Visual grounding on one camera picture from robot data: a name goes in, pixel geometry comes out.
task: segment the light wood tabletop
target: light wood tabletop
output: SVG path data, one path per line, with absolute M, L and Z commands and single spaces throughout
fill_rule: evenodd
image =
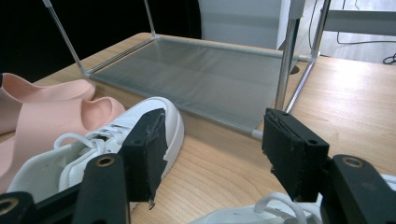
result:
M 92 67 L 147 35 L 133 36 L 83 60 Z M 304 70 L 305 63 L 298 63 Z M 290 76 L 288 96 L 301 71 Z M 75 64 L 37 84 L 82 78 Z M 396 175 L 396 69 L 394 66 L 319 57 L 291 114 L 330 144 L 330 156 L 348 154 Z M 95 98 L 111 96 L 125 108 L 144 98 L 97 82 Z M 185 139 L 180 154 L 149 210 L 140 203 L 133 223 L 188 223 L 216 209 L 251 205 L 284 192 L 270 173 L 261 141 L 206 119 L 182 113 Z

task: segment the sneaker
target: sneaker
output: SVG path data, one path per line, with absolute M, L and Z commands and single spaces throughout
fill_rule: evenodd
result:
M 82 181 L 89 160 L 105 153 L 118 153 L 122 143 L 145 113 L 163 108 L 168 149 L 163 177 L 175 162 L 184 138 L 183 119 L 177 108 L 167 99 L 151 97 L 133 106 L 117 119 L 85 137 L 66 133 L 54 143 L 54 149 L 27 161 L 18 171 L 7 192 L 26 191 L 36 203 L 68 189 Z M 68 138 L 77 142 L 61 147 Z
M 294 203 L 286 194 L 274 192 L 259 200 L 255 205 L 226 208 L 200 217 L 191 224 L 231 223 L 322 223 L 319 205 Z

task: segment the pink slipper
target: pink slipper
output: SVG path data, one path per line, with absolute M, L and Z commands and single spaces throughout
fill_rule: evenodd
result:
M 124 111 L 123 105 L 111 97 L 95 101 L 72 99 L 23 104 L 15 136 L 0 144 L 0 194 L 6 192 L 12 178 L 27 160 L 52 150 L 60 135 L 85 135 L 108 124 Z
M 85 79 L 40 87 L 10 73 L 0 75 L 0 87 L 0 134 L 15 131 L 24 103 L 91 100 L 95 92 L 95 84 Z

